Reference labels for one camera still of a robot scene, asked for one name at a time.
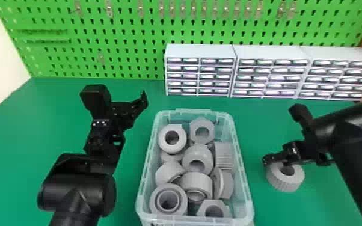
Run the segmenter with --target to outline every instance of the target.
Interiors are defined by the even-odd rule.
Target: gray ring
[[[159,195],[164,191],[173,191],[174,194],[177,194],[177,200],[179,203],[175,208],[172,208],[170,211],[163,211],[163,207],[158,207],[158,198]],[[172,214],[172,215],[186,215],[188,209],[188,197],[186,196],[185,191],[178,185],[172,183],[166,183],[158,186],[151,194],[149,200],[150,211],[155,214]]]

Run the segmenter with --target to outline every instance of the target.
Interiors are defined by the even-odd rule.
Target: held gray part
[[[196,143],[207,144],[215,139],[215,125],[204,117],[189,123],[190,139]]]
[[[213,198],[212,179],[200,172],[189,172],[184,174],[179,184],[187,193],[188,200],[193,203],[200,203],[204,199]]]
[[[188,209],[188,198],[180,186],[166,183],[152,192],[149,207],[150,211],[156,214],[185,215]]]
[[[266,178],[274,188],[283,192],[296,191],[304,180],[305,174],[300,165],[283,166],[272,163],[266,167]]]
[[[185,173],[185,169],[178,162],[167,162],[160,166],[156,173],[156,184],[172,183]]]
[[[210,174],[213,170],[213,154],[204,144],[195,144],[185,151],[182,166],[189,172]]]
[[[197,211],[197,216],[213,218],[231,218],[229,208],[221,200],[204,200]]]

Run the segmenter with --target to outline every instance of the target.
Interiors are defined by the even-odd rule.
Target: green table
[[[362,225],[362,217],[335,166],[304,166],[306,179],[298,191],[285,194],[266,181],[261,158],[300,139],[301,128],[288,114],[305,103],[314,116],[352,105],[349,102],[222,97],[167,97],[161,81],[114,79],[32,79],[0,105],[0,225],[47,225],[51,212],[36,205],[37,192],[56,158],[82,153],[91,116],[79,92],[86,84],[105,84],[113,101],[136,99],[146,90],[149,107],[127,130],[125,148],[114,174],[116,208],[99,225],[140,225],[134,203],[153,119],[163,109],[201,108],[231,114],[253,196],[258,226]]]

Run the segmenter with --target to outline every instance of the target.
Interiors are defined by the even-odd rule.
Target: gray plastic part
[[[188,197],[180,186],[166,183],[152,192],[149,207],[156,214],[186,215]]]
[[[283,166],[273,163],[266,168],[266,178],[274,188],[283,192],[296,191],[304,180],[305,174],[300,165]]]
[[[229,208],[221,200],[204,200],[197,211],[197,216],[231,218]]]
[[[161,164],[165,164],[167,162],[180,162],[185,155],[185,150],[178,152],[177,154],[168,154],[167,152],[161,150],[160,151],[160,161]]]
[[[204,199],[213,198],[212,179],[206,174],[188,172],[180,178],[179,184],[187,193],[190,202],[200,203]]]
[[[229,142],[213,142],[215,167],[226,171],[233,171],[234,154],[233,146]]]
[[[185,169],[178,162],[167,162],[160,166],[155,174],[156,184],[175,182],[179,177],[186,173]]]
[[[195,144],[185,151],[182,166],[189,172],[208,175],[213,170],[213,154],[206,145]]]
[[[215,139],[215,125],[204,117],[189,123],[190,139],[196,143],[207,144]]]
[[[232,174],[215,167],[210,177],[213,180],[213,198],[229,200],[235,186]]]
[[[168,154],[177,154],[186,144],[186,132],[181,124],[168,124],[158,134],[158,143],[161,150]]]

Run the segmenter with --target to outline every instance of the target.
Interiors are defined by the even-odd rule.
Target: gray hexagonal part
[[[229,208],[221,200],[204,200],[197,211],[197,216],[211,218],[231,218]]]
[[[189,123],[190,139],[200,144],[207,144],[215,139],[215,125],[204,117],[198,117]]]

